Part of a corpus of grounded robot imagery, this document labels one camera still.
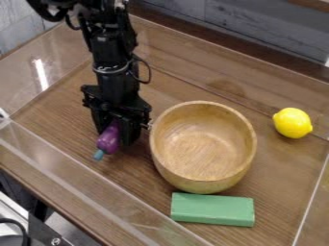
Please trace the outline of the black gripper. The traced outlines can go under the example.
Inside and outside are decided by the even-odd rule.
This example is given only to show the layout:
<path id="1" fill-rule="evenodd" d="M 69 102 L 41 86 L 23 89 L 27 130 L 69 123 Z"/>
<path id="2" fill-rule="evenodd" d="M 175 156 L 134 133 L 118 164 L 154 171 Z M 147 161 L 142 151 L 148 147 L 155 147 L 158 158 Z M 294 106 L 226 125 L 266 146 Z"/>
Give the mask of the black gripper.
<path id="1" fill-rule="evenodd" d="M 98 134 L 119 118 L 120 141 L 130 146 L 140 137 L 142 126 L 150 121 L 151 105 L 140 97 L 139 66 L 130 65 L 118 71 L 94 70 L 98 84 L 81 85 L 81 104 L 90 108 Z"/>

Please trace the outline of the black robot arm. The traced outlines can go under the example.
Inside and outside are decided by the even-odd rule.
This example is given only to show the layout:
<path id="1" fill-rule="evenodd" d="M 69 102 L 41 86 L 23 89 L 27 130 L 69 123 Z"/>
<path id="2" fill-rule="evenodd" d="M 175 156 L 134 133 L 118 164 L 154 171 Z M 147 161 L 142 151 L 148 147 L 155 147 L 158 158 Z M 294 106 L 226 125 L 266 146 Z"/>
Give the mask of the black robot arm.
<path id="1" fill-rule="evenodd" d="M 81 86 L 81 104 L 90 108 L 99 133 L 116 123 L 119 143 L 131 145 L 150 122 L 151 105 L 140 97 L 139 65 L 144 60 L 134 53 L 138 35 L 130 22 L 128 0 L 25 0 L 48 22 L 71 20 L 68 27 L 81 32 L 92 55 L 96 85 Z"/>

